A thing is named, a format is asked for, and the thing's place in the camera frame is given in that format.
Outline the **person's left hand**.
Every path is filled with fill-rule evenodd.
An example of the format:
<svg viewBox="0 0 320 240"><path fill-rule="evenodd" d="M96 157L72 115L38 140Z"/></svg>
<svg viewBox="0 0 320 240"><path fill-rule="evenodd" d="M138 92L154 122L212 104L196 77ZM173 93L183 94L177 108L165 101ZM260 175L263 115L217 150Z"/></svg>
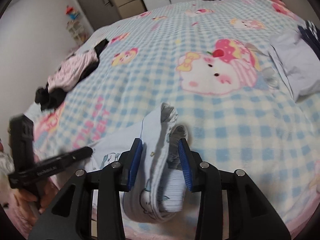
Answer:
<svg viewBox="0 0 320 240"><path fill-rule="evenodd" d="M31 210L31 204L37 202L36 196L24 189L15 190L14 196L17 201L17 205L21 210L21 213L23 213L24 215L34 214ZM43 213L51 201L52 196L45 193L40 199L40 208L38 209L38 213Z"/></svg>

